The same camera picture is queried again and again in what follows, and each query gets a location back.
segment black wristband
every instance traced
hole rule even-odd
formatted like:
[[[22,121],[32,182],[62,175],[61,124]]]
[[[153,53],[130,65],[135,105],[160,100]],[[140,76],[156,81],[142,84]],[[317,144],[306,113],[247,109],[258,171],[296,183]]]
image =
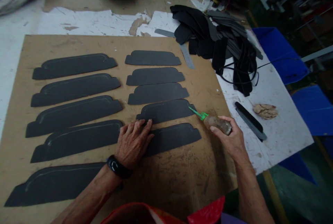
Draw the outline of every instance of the black wristband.
[[[120,178],[128,179],[131,177],[133,171],[121,165],[121,163],[114,157],[114,155],[111,155],[106,163],[108,164],[109,168]]]

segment blue crate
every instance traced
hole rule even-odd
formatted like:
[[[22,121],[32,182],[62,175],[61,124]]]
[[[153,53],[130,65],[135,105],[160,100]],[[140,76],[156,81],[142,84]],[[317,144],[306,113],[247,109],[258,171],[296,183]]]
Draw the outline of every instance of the blue crate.
[[[277,28],[260,27],[252,30],[271,62],[283,58],[298,59],[281,60],[273,63],[284,84],[297,82],[309,73],[305,63]]]

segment finger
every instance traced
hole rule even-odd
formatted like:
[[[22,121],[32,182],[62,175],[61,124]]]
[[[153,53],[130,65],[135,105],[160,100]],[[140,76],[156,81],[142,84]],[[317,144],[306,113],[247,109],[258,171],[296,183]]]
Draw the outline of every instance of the finger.
[[[154,136],[155,136],[154,134],[150,134],[150,135],[147,136],[147,139],[146,139],[146,142],[145,142],[145,146],[144,146],[144,150],[145,150],[145,152],[146,152],[146,149],[147,149],[149,143],[150,143],[151,140],[154,138]]]
[[[223,132],[221,130],[219,130],[217,127],[214,127],[214,126],[210,126],[209,128],[213,133],[214,135],[216,135],[221,141],[228,138],[227,135],[223,134]]]
[[[131,134],[133,132],[134,124],[135,124],[135,122],[132,122],[128,125],[127,131],[126,131],[127,134]]]
[[[233,132],[240,129],[234,118],[227,117],[227,116],[219,116],[219,118],[222,119],[222,120],[226,120],[226,121],[230,122],[230,125],[232,127]]]
[[[145,140],[148,136],[150,129],[152,128],[153,121],[151,119],[148,120],[147,125],[143,128],[141,137]]]
[[[133,129],[133,133],[139,133],[140,132],[140,129],[141,129],[141,126],[142,124],[145,123],[145,119],[142,119],[142,120],[137,120],[134,124],[134,129]]]
[[[119,136],[124,135],[127,131],[127,128],[128,128],[128,125],[121,127],[120,131],[119,131]]]

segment brown glue bottle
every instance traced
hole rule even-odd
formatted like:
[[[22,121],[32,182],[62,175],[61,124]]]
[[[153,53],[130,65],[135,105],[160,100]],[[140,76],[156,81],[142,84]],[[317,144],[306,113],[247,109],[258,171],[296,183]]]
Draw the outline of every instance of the brown glue bottle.
[[[199,114],[197,111],[189,107],[194,113],[196,113],[198,116],[200,116],[200,120],[204,122],[204,125],[207,129],[210,129],[210,126],[217,127],[219,130],[221,130],[224,134],[229,135],[231,132],[231,125],[228,121],[220,119],[216,116],[210,116],[206,114],[205,112],[201,112]]]

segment gray strip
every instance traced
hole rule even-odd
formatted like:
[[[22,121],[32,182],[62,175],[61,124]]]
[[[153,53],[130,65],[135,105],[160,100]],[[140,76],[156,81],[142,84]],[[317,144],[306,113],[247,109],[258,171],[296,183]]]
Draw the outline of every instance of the gray strip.
[[[188,52],[188,49],[186,47],[185,44],[182,44],[182,45],[179,45],[181,51],[183,52],[183,55],[184,55],[184,59],[185,59],[185,62],[187,64],[187,66],[190,68],[190,69],[195,69],[194,67],[194,63],[191,59],[191,56],[190,56],[190,53]]]

